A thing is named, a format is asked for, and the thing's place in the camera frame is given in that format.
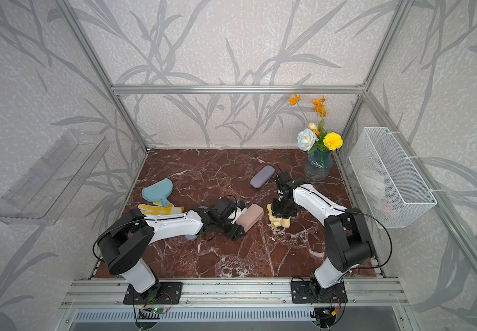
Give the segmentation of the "yellow microfiber cloth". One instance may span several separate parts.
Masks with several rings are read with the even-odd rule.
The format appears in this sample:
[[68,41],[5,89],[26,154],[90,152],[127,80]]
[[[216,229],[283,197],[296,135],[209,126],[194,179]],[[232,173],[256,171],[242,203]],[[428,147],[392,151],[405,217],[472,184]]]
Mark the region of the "yellow microfiber cloth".
[[281,218],[275,217],[272,212],[272,204],[267,205],[267,211],[270,223],[274,230],[278,230],[279,228],[289,228],[290,227],[290,220],[291,218]]

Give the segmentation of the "pink eyeglass case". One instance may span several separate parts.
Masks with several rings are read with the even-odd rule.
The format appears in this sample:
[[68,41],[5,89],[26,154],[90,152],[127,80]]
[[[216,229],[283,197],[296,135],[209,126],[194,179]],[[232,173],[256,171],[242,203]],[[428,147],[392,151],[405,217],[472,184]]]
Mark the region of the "pink eyeglass case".
[[262,219],[264,210],[259,205],[253,204],[245,208],[236,220],[236,223],[243,227],[244,231],[249,231],[259,220]]

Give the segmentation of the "blue-grey fabric eyeglass case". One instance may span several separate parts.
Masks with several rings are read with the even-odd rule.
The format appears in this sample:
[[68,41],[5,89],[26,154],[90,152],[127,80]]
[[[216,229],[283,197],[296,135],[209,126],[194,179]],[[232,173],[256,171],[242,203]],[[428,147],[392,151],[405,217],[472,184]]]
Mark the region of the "blue-grey fabric eyeglass case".
[[195,241],[195,240],[197,240],[197,238],[198,238],[198,235],[197,235],[197,234],[193,234],[193,235],[191,235],[191,234],[186,234],[186,235],[185,235],[185,239],[186,239],[187,241]]

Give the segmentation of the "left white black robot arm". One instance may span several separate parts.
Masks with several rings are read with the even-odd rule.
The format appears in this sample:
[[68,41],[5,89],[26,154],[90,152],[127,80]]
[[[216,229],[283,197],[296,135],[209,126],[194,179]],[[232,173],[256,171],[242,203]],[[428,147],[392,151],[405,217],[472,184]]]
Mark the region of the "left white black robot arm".
[[196,208],[177,215],[144,215],[138,208],[124,214],[92,248],[98,248],[111,275],[121,275],[138,294],[156,292],[158,279],[143,260],[149,245],[184,235],[223,234],[231,241],[244,236],[238,218],[246,211],[241,201],[221,198],[210,208]]

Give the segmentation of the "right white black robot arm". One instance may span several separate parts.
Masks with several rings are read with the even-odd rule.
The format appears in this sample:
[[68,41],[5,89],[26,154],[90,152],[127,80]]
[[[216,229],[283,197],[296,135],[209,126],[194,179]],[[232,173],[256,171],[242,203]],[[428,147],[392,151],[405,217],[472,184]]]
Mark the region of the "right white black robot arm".
[[345,208],[329,200],[310,183],[293,179],[289,172],[275,177],[278,197],[273,200],[272,214],[286,218],[308,211],[323,227],[325,261],[310,277],[317,290],[327,290],[343,276],[375,255],[375,247],[362,212]]

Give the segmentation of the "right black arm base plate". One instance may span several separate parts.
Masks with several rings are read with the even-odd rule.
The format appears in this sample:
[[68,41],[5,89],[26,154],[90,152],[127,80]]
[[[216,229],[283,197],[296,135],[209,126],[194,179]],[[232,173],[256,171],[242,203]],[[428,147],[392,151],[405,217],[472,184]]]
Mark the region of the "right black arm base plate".
[[344,281],[329,288],[322,288],[315,279],[309,281],[293,277],[290,281],[292,303],[338,303],[348,302]]

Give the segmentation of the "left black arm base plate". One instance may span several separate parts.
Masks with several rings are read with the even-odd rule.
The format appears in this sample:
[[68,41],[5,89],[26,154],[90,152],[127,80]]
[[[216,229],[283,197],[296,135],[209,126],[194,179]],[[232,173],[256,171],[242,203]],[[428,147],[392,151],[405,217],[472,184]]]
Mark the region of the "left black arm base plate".
[[139,293],[129,284],[123,304],[135,306],[143,304],[177,305],[180,301],[182,288],[182,282],[158,282],[145,292]]

